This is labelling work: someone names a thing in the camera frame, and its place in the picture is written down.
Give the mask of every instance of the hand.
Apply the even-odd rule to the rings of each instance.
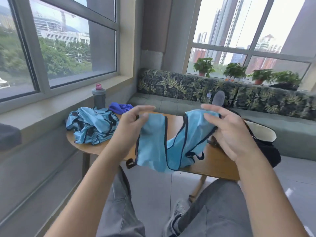
[[[120,157],[124,159],[136,143],[140,129],[147,122],[149,117],[148,113],[139,115],[139,112],[153,111],[154,109],[155,107],[152,105],[138,105],[124,113],[106,147],[113,148],[114,151],[119,150]]]
[[[254,152],[261,152],[239,115],[216,105],[202,104],[201,107],[222,115],[222,119],[219,119],[205,113],[204,118],[218,127],[213,136],[230,159],[236,161],[238,158],[254,155]]]

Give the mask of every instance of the window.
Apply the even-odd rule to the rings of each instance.
[[[116,0],[0,0],[0,112],[117,75],[116,19]]]
[[[247,66],[247,74],[290,70],[301,78],[316,63],[314,0],[202,0],[195,11],[187,73],[196,74],[193,63],[198,57],[212,57],[218,73],[211,76],[219,78],[231,62]],[[206,33],[204,43],[196,38],[201,32]]]

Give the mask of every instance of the wooden table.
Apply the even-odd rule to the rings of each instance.
[[[168,117],[167,139],[169,140],[173,138],[180,130],[183,124],[183,117],[169,114],[163,115]],[[109,140],[107,140],[98,145],[76,144],[72,131],[67,131],[67,139],[74,147],[83,151],[82,177],[85,176],[89,169],[90,154],[99,155],[109,142]],[[193,193],[192,198],[195,198],[197,195],[200,187],[205,181],[206,176],[228,180],[240,180],[235,162],[233,162],[222,150],[207,144],[203,152],[205,155],[204,160],[196,159],[193,165],[180,169],[180,171],[202,175],[201,181],[196,188],[197,191],[195,191],[196,193]],[[129,154],[124,158],[124,160],[128,160],[130,158],[135,159],[135,146],[130,150]]]

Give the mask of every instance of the white car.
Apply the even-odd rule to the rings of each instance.
[[[10,87],[10,84],[6,80],[2,80],[0,77],[0,89]]]

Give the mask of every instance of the sofa backrest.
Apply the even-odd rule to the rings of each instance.
[[[273,113],[316,121],[316,96],[268,86],[234,83],[169,71],[140,69],[137,91],[205,102],[209,91],[225,93],[225,107]]]

